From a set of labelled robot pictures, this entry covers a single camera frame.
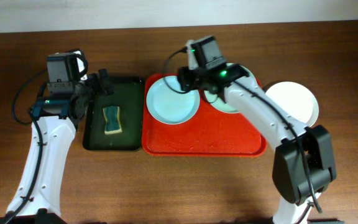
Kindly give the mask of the mint green round plate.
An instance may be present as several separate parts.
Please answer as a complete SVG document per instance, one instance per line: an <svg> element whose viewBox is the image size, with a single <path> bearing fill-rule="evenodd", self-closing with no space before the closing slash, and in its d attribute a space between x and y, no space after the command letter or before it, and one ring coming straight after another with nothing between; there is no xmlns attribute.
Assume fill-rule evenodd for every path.
<svg viewBox="0 0 358 224"><path fill-rule="evenodd" d="M227 113L227 114L239 113L238 110L231 107L230 105L225 103L222 99L220 99L218 95L211 94L207 90L203 92L203 99L205 102L209 103L214 109L220 112Z"/></svg>

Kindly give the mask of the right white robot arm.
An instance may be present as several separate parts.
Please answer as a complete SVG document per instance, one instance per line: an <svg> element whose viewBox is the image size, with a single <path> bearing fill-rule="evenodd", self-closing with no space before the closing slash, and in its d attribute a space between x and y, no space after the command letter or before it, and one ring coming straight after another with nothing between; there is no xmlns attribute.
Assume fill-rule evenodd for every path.
<svg viewBox="0 0 358 224"><path fill-rule="evenodd" d="M274 103L248 69L229 63L213 70L178 69L182 90L211 90L243 115L274 150L273 182L281 195L270 223L308 223L318 197L337 177L331 135L309 127Z"/></svg>

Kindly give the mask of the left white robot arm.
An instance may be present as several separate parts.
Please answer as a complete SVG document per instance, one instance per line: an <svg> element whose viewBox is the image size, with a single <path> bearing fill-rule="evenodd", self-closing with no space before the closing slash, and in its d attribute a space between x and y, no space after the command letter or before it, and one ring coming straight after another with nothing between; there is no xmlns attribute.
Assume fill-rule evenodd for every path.
<svg viewBox="0 0 358 224"><path fill-rule="evenodd" d="M109 73L44 82L28 110L30 149L18 189L0 223L63 223L60 192L68 150L89 103L114 92Z"/></svg>

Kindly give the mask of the white round plate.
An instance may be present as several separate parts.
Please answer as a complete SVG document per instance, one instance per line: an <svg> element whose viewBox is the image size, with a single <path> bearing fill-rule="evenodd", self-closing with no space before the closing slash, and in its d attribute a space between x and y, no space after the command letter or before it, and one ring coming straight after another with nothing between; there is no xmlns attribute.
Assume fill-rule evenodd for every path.
<svg viewBox="0 0 358 224"><path fill-rule="evenodd" d="M319 105L307 87L295 82L278 82L266 90L266 95L290 116L313 126L318 119Z"/></svg>

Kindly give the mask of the light blue round plate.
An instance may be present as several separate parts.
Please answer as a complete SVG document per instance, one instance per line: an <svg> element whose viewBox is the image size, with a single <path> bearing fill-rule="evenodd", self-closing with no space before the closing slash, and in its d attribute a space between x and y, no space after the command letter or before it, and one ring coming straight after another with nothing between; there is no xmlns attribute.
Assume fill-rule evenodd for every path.
<svg viewBox="0 0 358 224"><path fill-rule="evenodd" d="M176 76L159 78L154 82L147 91L147 110L153 118L164 124L187 122L198 111L201 102L200 94L197 90L179 94L170 87L180 91Z"/></svg>

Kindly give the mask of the green yellow sponge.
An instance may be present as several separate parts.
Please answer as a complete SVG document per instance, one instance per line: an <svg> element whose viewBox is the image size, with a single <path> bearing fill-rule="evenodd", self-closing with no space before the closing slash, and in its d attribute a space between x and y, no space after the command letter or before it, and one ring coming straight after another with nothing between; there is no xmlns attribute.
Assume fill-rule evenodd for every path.
<svg viewBox="0 0 358 224"><path fill-rule="evenodd" d="M119 106L108 106L103 108L103 115L106 122L104 128L105 135L118 134L122 132Z"/></svg>

